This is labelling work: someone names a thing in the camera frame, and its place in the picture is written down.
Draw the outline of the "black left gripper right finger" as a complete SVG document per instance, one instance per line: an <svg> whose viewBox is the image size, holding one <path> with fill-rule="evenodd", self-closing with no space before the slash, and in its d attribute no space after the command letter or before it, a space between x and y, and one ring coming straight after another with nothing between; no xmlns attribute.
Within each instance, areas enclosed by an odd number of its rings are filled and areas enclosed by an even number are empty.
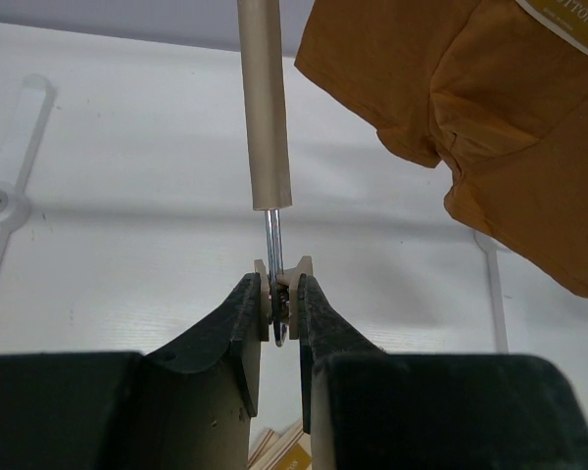
<svg viewBox="0 0 588 470"><path fill-rule="evenodd" d="M564 374L530 354L390 353L299 281L303 429L317 469L588 469Z"/></svg>

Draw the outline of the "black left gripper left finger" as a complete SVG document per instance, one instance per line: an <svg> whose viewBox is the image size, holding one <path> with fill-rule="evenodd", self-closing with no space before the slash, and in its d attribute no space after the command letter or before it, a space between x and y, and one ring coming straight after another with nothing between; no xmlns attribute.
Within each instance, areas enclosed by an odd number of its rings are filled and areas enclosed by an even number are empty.
<svg viewBox="0 0 588 470"><path fill-rule="evenodd" d="M149 354L0 355L0 469L243 469L258 413L261 284Z"/></svg>

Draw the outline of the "beige clip hanger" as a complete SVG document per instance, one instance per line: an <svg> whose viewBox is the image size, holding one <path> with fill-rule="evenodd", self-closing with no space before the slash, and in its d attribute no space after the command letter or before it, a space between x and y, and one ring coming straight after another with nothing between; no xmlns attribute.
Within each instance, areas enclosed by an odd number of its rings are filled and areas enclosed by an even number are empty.
<svg viewBox="0 0 588 470"><path fill-rule="evenodd" d="M247 148L253 209L265 217L268 251L268 323L278 346L293 323L283 265L280 211L292 206L277 1L237 3Z"/></svg>

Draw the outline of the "cream beige underwear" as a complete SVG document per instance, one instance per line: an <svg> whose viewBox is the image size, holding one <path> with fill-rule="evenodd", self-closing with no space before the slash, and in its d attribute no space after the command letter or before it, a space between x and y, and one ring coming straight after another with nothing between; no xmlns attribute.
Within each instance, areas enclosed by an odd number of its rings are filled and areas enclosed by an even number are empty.
<svg viewBox="0 0 588 470"><path fill-rule="evenodd" d="M250 470L312 470L311 438L297 420L283 433L266 428L251 446Z"/></svg>

